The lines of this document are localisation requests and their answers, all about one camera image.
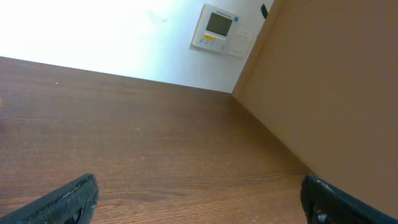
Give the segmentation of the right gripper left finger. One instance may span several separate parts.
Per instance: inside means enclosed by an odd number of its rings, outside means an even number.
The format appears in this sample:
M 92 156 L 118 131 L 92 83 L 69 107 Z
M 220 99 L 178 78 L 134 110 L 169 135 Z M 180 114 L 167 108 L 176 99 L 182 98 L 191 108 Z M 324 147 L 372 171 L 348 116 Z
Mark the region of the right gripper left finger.
M 98 199 L 96 177 L 87 173 L 1 217 L 1 223 L 90 224 Z

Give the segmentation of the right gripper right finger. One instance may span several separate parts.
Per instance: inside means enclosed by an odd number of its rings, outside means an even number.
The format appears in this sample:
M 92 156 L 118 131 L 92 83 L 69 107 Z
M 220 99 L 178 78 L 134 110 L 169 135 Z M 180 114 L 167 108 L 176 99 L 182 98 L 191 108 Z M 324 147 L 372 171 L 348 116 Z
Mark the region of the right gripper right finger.
M 313 174 L 302 181 L 300 201 L 308 223 L 397 224 L 395 218 Z

